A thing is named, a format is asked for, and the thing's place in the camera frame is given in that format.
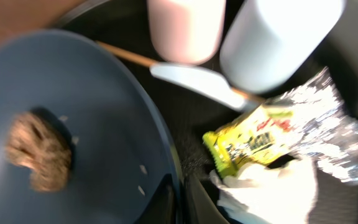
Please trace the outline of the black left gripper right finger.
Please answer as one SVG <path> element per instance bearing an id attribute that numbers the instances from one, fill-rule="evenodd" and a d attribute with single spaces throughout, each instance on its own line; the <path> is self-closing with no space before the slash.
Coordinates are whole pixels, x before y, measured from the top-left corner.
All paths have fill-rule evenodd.
<path id="1" fill-rule="evenodd" d="M 184 181 L 185 220 L 189 224 L 229 224 L 195 175 Z"/>

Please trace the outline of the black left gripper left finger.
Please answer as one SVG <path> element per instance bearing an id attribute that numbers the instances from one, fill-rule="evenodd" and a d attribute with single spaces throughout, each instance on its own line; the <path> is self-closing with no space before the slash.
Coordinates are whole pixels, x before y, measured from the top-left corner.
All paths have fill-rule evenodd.
<path id="1" fill-rule="evenodd" d="M 175 224 L 177 202 L 172 176 L 163 177 L 150 202 L 135 224 Z"/>

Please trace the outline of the dark blue plate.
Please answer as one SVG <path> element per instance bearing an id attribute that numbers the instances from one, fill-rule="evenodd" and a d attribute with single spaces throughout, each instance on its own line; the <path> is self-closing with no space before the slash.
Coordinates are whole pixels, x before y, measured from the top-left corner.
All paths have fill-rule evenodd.
<path id="1" fill-rule="evenodd" d="M 10 164 L 12 120 L 31 111 L 69 142 L 70 180 L 58 192 L 29 185 Z M 0 47 L 0 223 L 135 223 L 163 177 L 172 176 L 183 223 L 181 173 L 157 107 L 133 74 L 92 40 L 41 30 Z"/>

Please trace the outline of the brown dried food piece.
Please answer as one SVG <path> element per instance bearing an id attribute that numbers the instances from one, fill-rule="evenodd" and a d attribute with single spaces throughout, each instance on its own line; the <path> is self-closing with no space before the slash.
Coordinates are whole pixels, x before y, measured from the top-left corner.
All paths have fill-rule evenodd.
<path id="1" fill-rule="evenodd" d="M 7 160 L 31 170 L 30 184 L 39 192 L 56 192 L 69 180 L 71 149 L 62 135 L 40 116 L 17 115 L 7 134 Z"/>

